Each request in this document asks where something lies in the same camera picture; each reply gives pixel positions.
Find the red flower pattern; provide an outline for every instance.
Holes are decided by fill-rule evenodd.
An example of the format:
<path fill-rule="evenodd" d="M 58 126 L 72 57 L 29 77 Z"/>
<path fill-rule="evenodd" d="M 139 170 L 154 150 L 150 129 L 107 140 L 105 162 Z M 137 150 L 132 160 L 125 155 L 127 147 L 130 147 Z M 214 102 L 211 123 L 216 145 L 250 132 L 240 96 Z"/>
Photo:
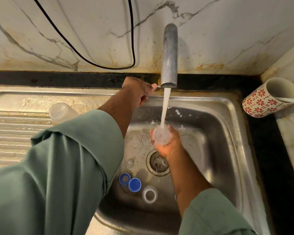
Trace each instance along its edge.
<path fill-rule="evenodd" d="M 263 90 L 263 89 L 259 90 L 258 95 L 259 96 L 264 96 L 265 95 L 265 90 Z"/>
<path fill-rule="evenodd" d="M 246 107 L 244 110 L 245 110 L 247 113 L 251 113 L 251 108 L 250 108 L 250 107 Z"/>
<path fill-rule="evenodd" d="M 254 115 L 256 118 L 261 118 L 261 117 L 263 117 L 264 115 L 263 114 L 255 114 Z"/>
<path fill-rule="evenodd" d="M 262 113 L 262 112 L 263 112 L 263 109 L 262 109 L 262 108 L 259 108 L 259 107 L 257 107 L 257 108 L 255 108 L 255 111 L 256 111 L 256 112 L 258 112 L 258 113 Z"/>
<path fill-rule="evenodd" d="M 265 104 L 265 102 L 262 99 L 257 100 L 257 104 L 259 106 L 263 106 Z"/>
<path fill-rule="evenodd" d="M 248 105 L 251 105 L 251 104 L 253 103 L 252 100 L 251 100 L 251 98 L 248 98 L 248 99 L 246 100 L 246 102 L 247 102 Z"/>
<path fill-rule="evenodd" d="M 273 112 L 273 111 L 276 111 L 277 108 L 269 108 L 268 110 L 269 110 L 270 112 Z"/>
<path fill-rule="evenodd" d="M 276 105 L 278 102 L 276 101 L 276 100 L 274 100 L 274 99 L 270 99 L 270 100 L 268 100 L 268 104 L 270 104 L 270 105 Z"/>

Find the water stream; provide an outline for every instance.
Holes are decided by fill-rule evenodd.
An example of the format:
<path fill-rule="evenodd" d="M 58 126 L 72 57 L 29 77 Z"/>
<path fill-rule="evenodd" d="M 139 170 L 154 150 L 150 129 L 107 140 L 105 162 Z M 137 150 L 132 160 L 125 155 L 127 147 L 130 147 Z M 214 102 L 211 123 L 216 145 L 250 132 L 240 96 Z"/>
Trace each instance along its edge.
<path fill-rule="evenodd" d="M 170 93 L 171 93 L 171 88 L 165 88 L 164 94 L 163 94 L 163 105 L 162 105 L 162 115 L 161 115 L 161 124 L 160 124 L 161 128 L 164 128 L 165 126 L 165 115 L 168 109 Z"/>

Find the black countertop edge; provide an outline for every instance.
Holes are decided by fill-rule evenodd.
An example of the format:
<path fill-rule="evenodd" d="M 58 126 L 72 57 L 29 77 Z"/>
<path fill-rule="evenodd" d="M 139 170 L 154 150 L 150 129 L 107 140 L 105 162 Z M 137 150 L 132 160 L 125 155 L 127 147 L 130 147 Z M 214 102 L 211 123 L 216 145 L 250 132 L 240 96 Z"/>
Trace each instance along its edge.
<path fill-rule="evenodd" d="M 156 83 L 159 74 L 141 73 L 83 73 L 0 71 L 0 85 L 121 88 L 126 76 L 135 76 Z M 259 76 L 179 74 L 180 90 L 234 91 L 243 98 L 262 84 Z M 264 191 L 267 212 L 273 224 L 271 233 L 294 233 L 294 170 L 273 115 L 253 118 L 246 115 L 259 185 Z"/>

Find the hand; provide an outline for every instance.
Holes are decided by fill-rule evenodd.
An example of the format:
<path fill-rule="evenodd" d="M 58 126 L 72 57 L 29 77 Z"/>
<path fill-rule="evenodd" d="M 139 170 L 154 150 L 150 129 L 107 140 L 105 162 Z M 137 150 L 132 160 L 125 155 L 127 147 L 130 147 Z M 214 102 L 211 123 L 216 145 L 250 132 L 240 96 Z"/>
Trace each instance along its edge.
<path fill-rule="evenodd" d="M 133 93 L 134 107 L 141 106 L 148 99 L 148 95 L 153 93 L 157 84 L 149 84 L 136 77 L 126 77 L 122 89 L 130 90 Z"/>
<path fill-rule="evenodd" d="M 171 132 L 172 137 L 167 145 L 155 144 L 155 141 L 152 139 L 154 129 L 150 130 L 150 139 L 152 145 L 155 146 L 155 149 L 157 149 L 160 155 L 165 157 L 169 161 L 170 158 L 181 155 L 185 151 L 185 149 L 182 145 L 178 131 L 176 131 L 170 125 L 168 125 L 168 128 Z"/>

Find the blue bottle cap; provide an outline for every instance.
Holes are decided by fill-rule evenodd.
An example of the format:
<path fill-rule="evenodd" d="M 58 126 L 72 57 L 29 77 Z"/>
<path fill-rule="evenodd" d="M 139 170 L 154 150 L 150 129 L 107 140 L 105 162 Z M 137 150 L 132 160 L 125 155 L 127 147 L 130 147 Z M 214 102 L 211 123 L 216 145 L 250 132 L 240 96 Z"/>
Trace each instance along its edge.
<path fill-rule="evenodd" d="M 123 173 L 119 177 L 119 182 L 123 186 L 128 185 L 130 180 L 131 180 L 131 176 L 129 174 L 127 174 L 127 173 Z"/>
<path fill-rule="evenodd" d="M 138 178 L 133 178 L 129 181 L 129 190 L 132 192 L 137 192 L 142 187 L 142 183 Z"/>

